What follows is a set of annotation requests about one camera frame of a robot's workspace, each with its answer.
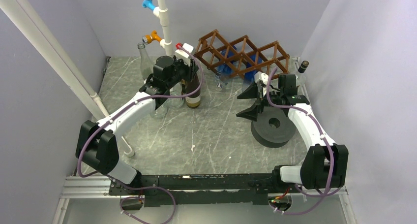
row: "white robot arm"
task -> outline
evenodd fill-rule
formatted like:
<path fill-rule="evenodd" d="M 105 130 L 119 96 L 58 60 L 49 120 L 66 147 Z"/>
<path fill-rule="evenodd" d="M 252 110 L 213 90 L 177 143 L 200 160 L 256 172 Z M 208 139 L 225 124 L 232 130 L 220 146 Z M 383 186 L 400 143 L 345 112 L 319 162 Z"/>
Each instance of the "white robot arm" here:
<path fill-rule="evenodd" d="M 182 47 L 189 53 L 193 52 L 191 45 L 184 44 Z M 175 84 L 180 80 L 191 81 L 197 70 L 195 62 L 183 50 L 177 50 L 174 57 L 159 57 L 153 74 L 131 100 L 97 123 L 86 121 L 81 126 L 76 157 L 79 158 L 83 148 L 86 148 L 83 162 L 130 187 L 140 187 L 142 175 L 119 158 L 117 141 L 138 120 L 161 106 Z"/>
<path fill-rule="evenodd" d="M 238 96 L 238 99 L 256 98 L 252 107 L 237 113 L 238 117 L 256 121 L 257 115 L 263 112 L 265 106 L 270 106 L 266 93 L 268 86 L 268 75 L 262 72 L 255 74 L 254 83 Z M 296 78 L 292 74 L 279 76 L 279 89 L 270 92 L 272 102 L 282 106 L 294 106 L 306 111 L 297 110 L 293 107 L 282 108 L 288 118 L 294 123 L 300 132 L 307 147 L 307 155 L 302 165 L 280 165 L 275 167 L 275 176 L 279 176 L 283 183 L 302 184 L 307 189 L 320 189 L 326 185 L 329 173 L 329 151 L 323 138 L 329 143 L 334 158 L 331 187 L 344 185 L 347 167 L 348 150 L 345 145 L 338 145 L 323 130 L 322 126 L 309 117 L 314 116 L 311 105 L 305 96 L 297 95 Z"/>

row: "bottle cap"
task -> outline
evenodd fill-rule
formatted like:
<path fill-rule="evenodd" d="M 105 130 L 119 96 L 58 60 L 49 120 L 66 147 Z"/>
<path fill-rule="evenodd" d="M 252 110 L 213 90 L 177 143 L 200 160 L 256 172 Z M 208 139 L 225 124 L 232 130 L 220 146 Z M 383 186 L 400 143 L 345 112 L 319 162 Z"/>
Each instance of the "bottle cap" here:
<path fill-rule="evenodd" d="M 302 62 L 301 62 L 300 67 L 298 68 L 298 71 L 299 71 L 300 73 L 304 73 L 304 72 L 305 72 L 305 70 L 306 70 L 306 69 L 307 69 L 307 67 L 308 67 L 308 64 L 309 64 L 309 62 L 308 62 L 308 61 L 302 61 Z"/>

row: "gray countertop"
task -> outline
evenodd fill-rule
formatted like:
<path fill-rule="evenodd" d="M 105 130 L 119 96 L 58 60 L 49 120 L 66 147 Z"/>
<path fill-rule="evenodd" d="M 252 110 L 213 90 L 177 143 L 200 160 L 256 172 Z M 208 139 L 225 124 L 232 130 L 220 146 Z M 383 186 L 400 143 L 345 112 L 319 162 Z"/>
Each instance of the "gray countertop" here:
<path fill-rule="evenodd" d="M 242 80 L 235 78 L 218 92 L 214 74 L 203 68 L 200 107 L 184 104 L 169 108 L 162 119 L 142 118 L 125 135 L 135 156 L 129 158 L 119 150 L 124 162 L 143 174 L 218 174 L 269 173 L 276 165 L 302 161 L 307 150 L 298 131 L 281 148 L 262 146 L 252 136 L 250 121 L 236 117 L 253 104 L 253 99 L 236 99 Z M 110 59 L 100 90 L 109 113 L 137 93 L 141 79 L 140 58 Z"/>

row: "white pvc pipe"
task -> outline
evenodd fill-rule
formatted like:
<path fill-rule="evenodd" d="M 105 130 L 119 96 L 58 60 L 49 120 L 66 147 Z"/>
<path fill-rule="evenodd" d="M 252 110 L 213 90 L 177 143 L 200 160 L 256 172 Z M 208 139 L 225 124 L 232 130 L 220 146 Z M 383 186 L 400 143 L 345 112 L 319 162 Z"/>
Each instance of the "white pvc pipe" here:
<path fill-rule="evenodd" d="M 28 0 L 0 0 L 0 8 L 49 65 L 51 65 L 93 116 L 97 119 L 103 118 L 104 114 L 91 98 L 93 94 L 91 95 L 88 92 L 92 88 L 86 89 L 83 86 L 80 81 L 84 79 L 82 75 L 80 75 L 82 79 L 78 79 L 75 76 L 75 72 L 71 70 L 72 66 L 69 65 L 71 60 L 68 55 L 45 23 L 40 19 Z"/>
<path fill-rule="evenodd" d="M 162 26 L 162 32 L 164 34 L 163 44 L 165 48 L 165 54 L 167 56 L 173 56 L 174 49 L 172 47 L 172 40 L 171 40 L 171 34 L 170 34 L 170 28 L 169 28 L 168 9 L 167 9 L 165 0 L 158 0 L 158 6 L 159 6 L 158 7 L 159 14 L 155 16 L 159 17 L 159 22 L 161 23 L 161 26 Z"/>

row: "gray weight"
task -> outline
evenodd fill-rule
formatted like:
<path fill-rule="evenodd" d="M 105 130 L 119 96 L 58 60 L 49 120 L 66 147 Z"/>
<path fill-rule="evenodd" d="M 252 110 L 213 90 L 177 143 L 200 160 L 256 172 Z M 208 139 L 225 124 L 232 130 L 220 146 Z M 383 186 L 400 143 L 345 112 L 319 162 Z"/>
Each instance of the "gray weight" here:
<path fill-rule="evenodd" d="M 288 143 L 296 132 L 294 123 L 275 107 L 265 107 L 258 121 L 250 124 L 253 137 L 269 148 L 279 148 Z"/>

